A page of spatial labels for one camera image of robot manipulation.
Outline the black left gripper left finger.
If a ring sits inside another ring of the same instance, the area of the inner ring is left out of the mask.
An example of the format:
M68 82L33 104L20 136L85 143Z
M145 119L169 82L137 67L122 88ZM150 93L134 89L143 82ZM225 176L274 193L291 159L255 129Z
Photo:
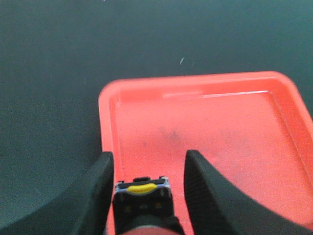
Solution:
M113 190L113 154L95 163L52 201L0 228L2 235L102 235Z

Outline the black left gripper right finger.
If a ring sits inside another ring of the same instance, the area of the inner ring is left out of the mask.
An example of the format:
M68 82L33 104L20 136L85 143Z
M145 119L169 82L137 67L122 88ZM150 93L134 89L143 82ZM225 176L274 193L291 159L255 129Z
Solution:
M184 195L196 235L311 235L257 203L197 150L186 152Z

